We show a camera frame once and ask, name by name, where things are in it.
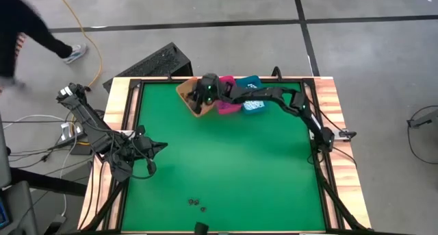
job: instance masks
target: concrete floor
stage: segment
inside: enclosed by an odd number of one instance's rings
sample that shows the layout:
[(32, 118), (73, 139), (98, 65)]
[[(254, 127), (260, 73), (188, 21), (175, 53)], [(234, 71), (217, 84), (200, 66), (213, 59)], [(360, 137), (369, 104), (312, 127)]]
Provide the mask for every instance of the concrete floor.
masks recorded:
[[(28, 0), (50, 28), (77, 27), (60, 0)], [(296, 19), (294, 0), (67, 0), (83, 26), (141, 25), (257, 19)], [(438, 14), (438, 0), (301, 0), (306, 18), (417, 16)], [(406, 120), (419, 108), (437, 105), (438, 21), (333, 23), (308, 25), (322, 76), (333, 76), (353, 140), (372, 227), (384, 232), (438, 234), (438, 166), (420, 162), (409, 151)], [(266, 75), (273, 66), (284, 75), (312, 75), (300, 25), (154, 29), (92, 32), (104, 61), (103, 74), (88, 95), (105, 109), (101, 84), (169, 42), (192, 61), (195, 75)], [(80, 33), (56, 34), (67, 43)], [(18, 58), (17, 75), (27, 92), (0, 97), (4, 120), (29, 114), (65, 117), (55, 101), (69, 82), (87, 84), (99, 67), (96, 51), (70, 66), (32, 39)], [(14, 125), (6, 133), (13, 151), (51, 146), (59, 125)], [(415, 150), (438, 162), (436, 131), (412, 132)], [(66, 152), (29, 168), (47, 173), (61, 167)], [(39, 159), (29, 157), (13, 166)], [(72, 156), (67, 164), (84, 160)]]

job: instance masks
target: wooden frame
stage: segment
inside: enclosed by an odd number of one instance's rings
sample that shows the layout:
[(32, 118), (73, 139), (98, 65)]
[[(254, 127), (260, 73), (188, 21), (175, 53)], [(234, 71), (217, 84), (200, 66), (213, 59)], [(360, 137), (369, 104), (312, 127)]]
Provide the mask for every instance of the wooden frame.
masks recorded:
[[(191, 77), (173, 77), (173, 79), (189, 79)], [(260, 77), (262, 79), (276, 79), (277, 77)], [(327, 115), (327, 117), (334, 122), (338, 127), (345, 128), (344, 117), (342, 115), (342, 109), (337, 96), (335, 82), (332, 77), (283, 77), (285, 79), (313, 79), (315, 83), (316, 95), (321, 111)], [(131, 96), (131, 101), (128, 102), (129, 85), (131, 79), (144, 79), (149, 81), (166, 81), (167, 77), (116, 77), (113, 79), (111, 92), (107, 102), (105, 110), (104, 121), (115, 130), (122, 129), (123, 118), (127, 116), (127, 127), (132, 128), (134, 121), (134, 114), (136, 111), (136, 104), (138, 98), (138, 88), (134, 88)], [(311, 97), (310, 89), (306, 89), (308, 97)], [(325, 118), (323, 118), (324, 126), (334, 129)], [(334, 146), (342, 151), (346, 152), (349, 156), (352, 156), (352, 149), (350, 143), (335, 141)], [(333, 175), (335, 176), (335, 182), (339, 198), (343, 201), (347, 209), (353, 216), (356, 217), (358, 222), (366, 227), (370, 227), (370, 220), (363, 199), (359, 176), (353, 162), (344, 156), (342, 153), (333, 150), (331, 152), (331, 165), (333, 167)], [(84, 222), (84, 227), (92, 220), (96, 212), (96, 207), (100, 209), (105, 200), (108, 198), (110, 191), (111, 173), (107, 164), (104, 164), (102, 171), (101, 186), (98, 185), (100, 178), (102, 164), (99, 160), (94, 161), (94, 188), (92, 195), (91, 208), (88, 216)], [(99, 200), (97, 200), (97, 193), (100, 188)], [(84, 199), (81, 216), (79, 219), (79, 225), (86, 216), (89, 202), (91, 198), (91, 180), (89, 180), (86, 197)], [(331, 221), (331, 227), (337, 228), (337, 220), (335, 215), (335, 209), (330, 197), (326, 194), (326, 202), (328, 206), (329, 218)], [(112, 212), (110, 215), (108, 229), (116, 229), (116, 222), (118, 217), (118, 207), (120, 205), (120, 195), (113, 204)]]

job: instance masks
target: blue patterned object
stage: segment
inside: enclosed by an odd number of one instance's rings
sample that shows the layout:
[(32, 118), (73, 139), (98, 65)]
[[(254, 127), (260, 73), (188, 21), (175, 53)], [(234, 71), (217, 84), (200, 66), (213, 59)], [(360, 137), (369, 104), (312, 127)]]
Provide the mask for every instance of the blue patterned object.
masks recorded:
[[(242, 79), (237, 79), (237, 86), (242, 88), (261, 88), (261, 80), (258, 76), (252, 75)], [(253, 114), (256, 112), (263, 112), (266, 109), (266, 102), (264, 101), (245, 101), (243, 104), (243, 110), (245, 114)]]
[(5, 206), (3, 205), (3, 202), (0, 197), (0, 229), (7, 226), (8, 224), (9, 224), (8, 214), (6, 213)]

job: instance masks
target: green table surface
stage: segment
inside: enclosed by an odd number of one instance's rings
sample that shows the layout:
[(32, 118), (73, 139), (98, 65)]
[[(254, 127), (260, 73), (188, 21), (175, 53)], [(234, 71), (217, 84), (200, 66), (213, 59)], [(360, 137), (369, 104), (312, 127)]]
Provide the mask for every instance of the green table surface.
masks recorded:
[[(275, 103), (261, 114), (194, 117), (175, 88), (146, 84), (139, 125), (167, 148), (156, 174), (131, 178), (122, 231), (325, 230), (305, 124)], [(264, 84), (300, 90), (298, 83)], [(134, 174), (146, 176), (138, 160)], [(199, 200), (197, 206), (189, 200)]]

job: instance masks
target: white cable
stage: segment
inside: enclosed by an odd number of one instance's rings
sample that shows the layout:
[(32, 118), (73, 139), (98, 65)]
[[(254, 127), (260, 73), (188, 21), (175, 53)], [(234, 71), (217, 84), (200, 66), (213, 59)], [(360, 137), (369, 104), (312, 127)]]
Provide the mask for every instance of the white cable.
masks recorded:
[[(75, 133), (75, 143), (73, 144), (73, 147), (71, 147), (70, 151), (68, 152), (66, 158), (64, 159), (64, 163), (62, 163), (62, 169), (61, 169), (61, 173), (60, 173), (60, 179), (62, 179), (62, 172), (64, 171), (64, 167), (66, 166), (66, 162), (67, 162), (67, 158), (70, 155), (70, 153), (73, 151), (73, 149), (76, 146), (77, 143), (77, 132), (76, 132), (76, 127), (74, 123), (69, 122), (72, 126), (73, 126), (73, 133)], [(64, 211), (62, 212), (62, 216), (64, 216), (67, 212), (67, 196), (64, 194)]]
[(22, 121), (23, 119), (33, 118), (33, 117), (45, 117), (45, 118), (57, 119), (57, 120), (59, 120), (59, 121), (64, 121), (64, 119), (61, 119), (61, 118), (56, 117), (56, 116), (53, 116), (53, 115), (33, 114), (33, 115), (24, 116), (23, 118), (19, 118), (19, 119), (15, 120), (14, 123), (10, 123), (9, 125), (6, 125), (5, 127), (3, 127), (3, 129), (6, 129), (6, 128), (8, 128), (9, 126), (14, 125), (15, 122), (19, 122), (19, 121)]

